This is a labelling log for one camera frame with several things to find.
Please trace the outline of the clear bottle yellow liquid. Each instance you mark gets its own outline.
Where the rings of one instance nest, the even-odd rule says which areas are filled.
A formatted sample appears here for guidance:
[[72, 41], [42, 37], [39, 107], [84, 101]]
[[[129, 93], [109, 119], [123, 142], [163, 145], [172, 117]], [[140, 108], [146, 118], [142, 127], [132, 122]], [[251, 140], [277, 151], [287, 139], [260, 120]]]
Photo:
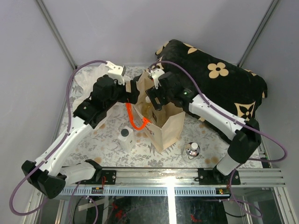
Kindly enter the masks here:
[[150, 98], [146, 96], [142, 105], [142, 115], [146, 119], [152, 120], [153, 119], [152, 112], [153, 112], [153, 105], [151, 103]]

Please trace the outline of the beige canvas bag orange handles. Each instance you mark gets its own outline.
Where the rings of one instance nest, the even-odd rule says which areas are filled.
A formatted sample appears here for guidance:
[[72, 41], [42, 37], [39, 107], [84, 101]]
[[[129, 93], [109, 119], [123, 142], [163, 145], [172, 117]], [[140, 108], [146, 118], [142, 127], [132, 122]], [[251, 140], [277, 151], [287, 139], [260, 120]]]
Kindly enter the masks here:
[[140, 95], [136, 104], [126, 103], [130, 123], [135, 130], [144, 131], [158, 152], [162, 152], [179, 140], [185, 119], [185, 112], [168, 103], [162, 110], [154, 109], [152, 103], [146, 103], [146, 90], [154, 87], [148, 72], [138, 77], [136, 86]]

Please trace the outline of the white bottle black cap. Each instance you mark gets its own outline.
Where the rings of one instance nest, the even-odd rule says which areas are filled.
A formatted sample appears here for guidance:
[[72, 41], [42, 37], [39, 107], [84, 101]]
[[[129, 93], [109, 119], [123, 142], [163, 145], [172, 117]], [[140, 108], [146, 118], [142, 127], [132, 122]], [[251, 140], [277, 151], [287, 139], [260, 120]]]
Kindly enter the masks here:
[[129, 153], [136, 144], [135, 135], [133, 129], [125, 127], [121, 129], [120, 134], [118, 135], [118, 141], [122, 149]]

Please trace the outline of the round silver bottle white cap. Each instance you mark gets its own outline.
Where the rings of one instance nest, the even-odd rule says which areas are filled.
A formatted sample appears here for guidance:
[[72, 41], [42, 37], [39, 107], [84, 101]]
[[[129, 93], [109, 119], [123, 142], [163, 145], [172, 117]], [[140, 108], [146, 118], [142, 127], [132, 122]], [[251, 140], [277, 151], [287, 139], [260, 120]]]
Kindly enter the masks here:
[[185, 146], [185, 154], [189, 160], [193, 160], [200, 153], [200, 147], [196, 142], [190, 142]]

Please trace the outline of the clear square bottle black cap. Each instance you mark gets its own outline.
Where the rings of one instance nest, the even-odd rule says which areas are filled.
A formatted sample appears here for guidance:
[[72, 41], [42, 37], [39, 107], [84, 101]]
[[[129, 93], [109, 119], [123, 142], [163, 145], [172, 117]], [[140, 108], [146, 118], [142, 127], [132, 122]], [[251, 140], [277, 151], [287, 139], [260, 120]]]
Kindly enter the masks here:
[[156, 111], [155, 109], [153, 109], [152, 116], [156, 126], [160, 128], [162, 128], [167, 121], [166, 111], [164, 109], [162, 109], [161, 111]]

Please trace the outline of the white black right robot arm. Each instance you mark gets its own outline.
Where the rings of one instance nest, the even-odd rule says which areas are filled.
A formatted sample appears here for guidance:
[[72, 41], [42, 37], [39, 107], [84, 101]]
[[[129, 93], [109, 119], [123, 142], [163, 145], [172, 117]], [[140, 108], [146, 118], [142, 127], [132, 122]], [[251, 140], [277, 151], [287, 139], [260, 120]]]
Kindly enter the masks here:
[[244, 164], [260, 146], [259, 123], [255, 119], [246, 121], [213, 104], [199, 94], [191, 81], [177, 74], [157, 69], [150, 72], [148, 77], [153, 87], [147, 89], [146, 94], [156, 110], [173, 103], [190, 115], [204, 118], [229, 140], [227, 154], [209, 175], [216, 183], [224, 184], [228, 181], [231, 172]]

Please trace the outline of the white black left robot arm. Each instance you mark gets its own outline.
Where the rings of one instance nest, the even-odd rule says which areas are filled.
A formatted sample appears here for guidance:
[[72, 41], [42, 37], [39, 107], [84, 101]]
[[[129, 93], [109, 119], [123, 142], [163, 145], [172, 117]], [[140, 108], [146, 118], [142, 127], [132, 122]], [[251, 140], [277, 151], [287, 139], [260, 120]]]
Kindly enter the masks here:
[[97, 184], [102, 180], [102, 168], [92, 159], [77, 165], [63, 164], [79, 142], [108, 117], [108, 111], [117, 103], [136, 104], [140, 94], [137, 88], [139, 78], [132, 79], [130, 91], [116, 79], [104, 75], [97, 79], [93, 90], [74, 111], [71, 127], [66, 129], [55, 142], [35, 161], [25, 161], [21, 167], [28, 182], [53, 199], [66, 185], [87, 181]]

